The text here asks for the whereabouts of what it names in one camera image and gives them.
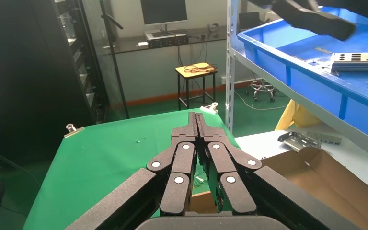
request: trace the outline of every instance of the green cloth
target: green cloth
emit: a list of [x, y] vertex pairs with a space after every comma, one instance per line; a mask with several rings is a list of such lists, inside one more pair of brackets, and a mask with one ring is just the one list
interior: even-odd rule
[[[63, 139], [23, 229], [65, 229], [166, 149], [172, 129], [187, 125], [190, 111], [201, 112], [192, 109], [88, 126]], [[237, 146], [218, 114], [204, 113], [204, 118], [208, 125], [225, 129]], [[205, 184], [194, 193], [205, 191]]]

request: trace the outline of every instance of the yellow cloth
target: yellow cloth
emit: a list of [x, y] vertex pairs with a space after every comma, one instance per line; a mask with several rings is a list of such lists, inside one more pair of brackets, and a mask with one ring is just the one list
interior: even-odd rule
[[292, 124], [296, 124], [297, 127], [312, 126], [321, 123], [322, 121], [299, 105], [294, 100], [290, 100], [286, 109], [284, 110], [276, 130], [288, 129]]

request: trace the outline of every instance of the robotic finger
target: robotic finger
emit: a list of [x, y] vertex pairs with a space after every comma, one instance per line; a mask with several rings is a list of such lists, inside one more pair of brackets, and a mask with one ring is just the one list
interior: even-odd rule
[[259, 7], [271, 7], [293, 27], [319, 35], [347, 40], [356, 25], [338, 16], [322, 12], [319, 6], [344, 8], [368, 18], [368, 0], [248, 0]]

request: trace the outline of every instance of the red baseboard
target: red baseboard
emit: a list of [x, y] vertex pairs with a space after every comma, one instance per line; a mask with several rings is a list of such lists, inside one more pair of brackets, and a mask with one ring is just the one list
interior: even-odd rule
[[[237, 83], [235, 84], [235, 89], [239, 89], [239, 88], [246, 88], [248, 85], [250, 85], [250, 82], [242, 82], [242, 83]], [[225, 91], [225, 85], [219, 85], [216, 87], [216, 91], [217, 92], [221, 92], [221, 91]], [[212, 92], [212, 87], [211, 88], [206, 88], [205, 91], [207, 91], [208, 93]], [[195, 96], [199, 94], [199, 90], [192, 90], [190, 91], [190, 96]], [[165, 95], [160, 95], [160, 96], [155, 96], [155, 97], [148, 97], [148, 98], [142, 98], [142, 99], [137, 99], [137, 100], [132, 100], [132, 101], [127, 101], [126, 104], [128, 106], [136, 106], [136, 105], [141, 105], [141, 104], [149, 104], [149, 103], [154, 103], [154, 102], [162, 102], [162, 101], [167, 101], [167, 100], [171, 100], [171, 99], [176, 99], [178, 97], [177, 93], [170, 93], [170, 94], [165, 94]]]

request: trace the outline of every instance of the shelf upright post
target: shelf upright post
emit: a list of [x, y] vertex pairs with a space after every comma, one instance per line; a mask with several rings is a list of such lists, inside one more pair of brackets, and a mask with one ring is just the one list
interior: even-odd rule
[[233, 96], [235, 90], [235, 59], [231, 57], [232, 39], [236, 38], [238, 20], [238, 0], [228, 0], [226, 33], [226, 100], [225, 125], [233, 132]]

